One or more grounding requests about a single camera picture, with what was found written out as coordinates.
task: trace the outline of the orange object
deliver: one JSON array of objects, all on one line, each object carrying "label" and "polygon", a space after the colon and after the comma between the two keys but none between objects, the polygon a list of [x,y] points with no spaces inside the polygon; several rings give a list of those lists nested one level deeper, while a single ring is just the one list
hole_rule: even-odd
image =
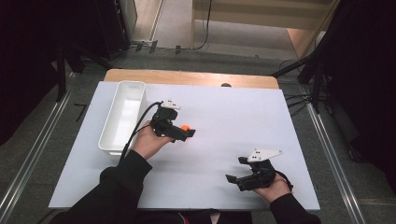
[{"label": "orange object", "polygon": [[183,125],[181,125],[181,127],[180,127],[180,129],[182,129],[182,130],[184,130],[184,131],[188,131],[189,128],[190,128],[190,126],[187,125],[187,124],[183,124]]}]

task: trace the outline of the white tabletop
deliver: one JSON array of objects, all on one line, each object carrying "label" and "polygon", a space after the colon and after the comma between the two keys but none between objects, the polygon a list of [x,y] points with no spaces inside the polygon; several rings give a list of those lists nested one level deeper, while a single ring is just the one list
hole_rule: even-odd
[{"label": "white tabletop", "polygon": [[[116,165],[99,148],[98,140],[117,85],[99,83],[50,208],[71,207],[99,183],[104,169]],[[294,196],[305,209],[319,209],[282,91],[148,84],[146,95],[147,105],[168,99],[181,105],[174,124],[188,124],[196,133],[186,142],[167,144],[148,160],[153,169],[144,181],[139,208],[268,209],[254,192],[239,191],[225,177],[251,175],[238,157],[265,148],[283,151],[271,163],[288,176]],[[151,119],[155,110],[144,120]]]}]

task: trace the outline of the person's right hand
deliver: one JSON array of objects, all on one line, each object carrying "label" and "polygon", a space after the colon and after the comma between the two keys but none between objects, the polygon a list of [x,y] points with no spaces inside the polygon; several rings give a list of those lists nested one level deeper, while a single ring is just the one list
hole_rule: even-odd
[{"label": "person's right hand", "polygon": [[134,140],[134,146],[132,149],[140,154],[144,159],[148,160],[150,157],[155,155],[161,147],[171,142],[173,139],[170,137],[159,137],[152,130],[149,125],[149,120],[143,125],[147,126],[140,130]]},{"label": "person's right hand", "polygon": [[275,199],[290,193],[290,189],[286,180],[282,176],[276,174],[274,182],[268,188],[254,189],[254,192],[262,196],[268,203],[273,202]]}]

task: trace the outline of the white container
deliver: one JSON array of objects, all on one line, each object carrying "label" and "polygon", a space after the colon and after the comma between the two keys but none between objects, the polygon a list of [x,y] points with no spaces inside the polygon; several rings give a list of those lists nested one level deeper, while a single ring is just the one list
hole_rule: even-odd
[{"label": "white container", "polygon": [[145,83],[138,81],[119,83],[98,144],[111,159],[115,161],[120,159],[136,123],[146,110],[146,101]]}]

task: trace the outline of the black jacket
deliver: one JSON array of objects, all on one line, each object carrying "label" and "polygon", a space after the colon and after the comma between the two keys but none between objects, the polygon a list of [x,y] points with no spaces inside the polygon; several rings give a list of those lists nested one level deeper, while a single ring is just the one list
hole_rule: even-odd
[{"label": "black jacket", "polygon": [[[67,212],[53,218],[51,224],[142,223],[140,218],[136,218],[137,204],[143,190],[143,180],[151,168],[145,159],[131,150],[117,167],[106,168],[101,173],[99,185]],[[292,194],[273,201],[270,209],[277,223],[320,223],[318,217],[307,213]]]}]

